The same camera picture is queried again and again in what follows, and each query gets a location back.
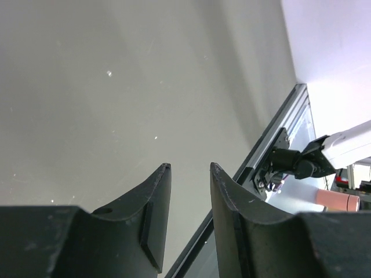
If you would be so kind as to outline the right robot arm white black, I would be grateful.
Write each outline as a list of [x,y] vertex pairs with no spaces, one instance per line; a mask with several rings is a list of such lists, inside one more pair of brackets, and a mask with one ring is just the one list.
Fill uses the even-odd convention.
[[269,160],[273,172],[302,180],[334,174],[338,169],[369,157],[370,121],[367,121],[311,141],[301,152],[277,148],[270,153]]

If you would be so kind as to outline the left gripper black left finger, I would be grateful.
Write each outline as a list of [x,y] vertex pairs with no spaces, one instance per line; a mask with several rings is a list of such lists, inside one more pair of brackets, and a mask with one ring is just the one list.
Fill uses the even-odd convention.
[[157,277],[162,273],[171,165],[92,213],[70,221],[55,277]]

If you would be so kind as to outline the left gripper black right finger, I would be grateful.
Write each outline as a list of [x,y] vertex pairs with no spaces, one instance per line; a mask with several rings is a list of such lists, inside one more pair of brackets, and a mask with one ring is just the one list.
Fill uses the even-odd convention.
[[220,277],[315,277],[307,227],[238,185],[216,163],[210,194]]

